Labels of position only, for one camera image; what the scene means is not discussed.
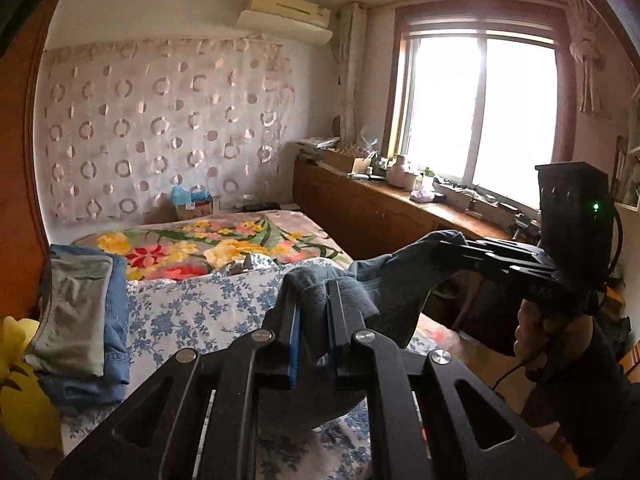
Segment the person right hand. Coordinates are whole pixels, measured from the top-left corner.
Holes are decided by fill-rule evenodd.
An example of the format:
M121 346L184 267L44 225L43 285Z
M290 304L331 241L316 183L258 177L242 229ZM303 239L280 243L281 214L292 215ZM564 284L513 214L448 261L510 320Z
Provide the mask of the person right hand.
M514 353L526 370L542 370L549 363L578 359L589 347L593 319L544 318L538 306L524 300L518 310Z

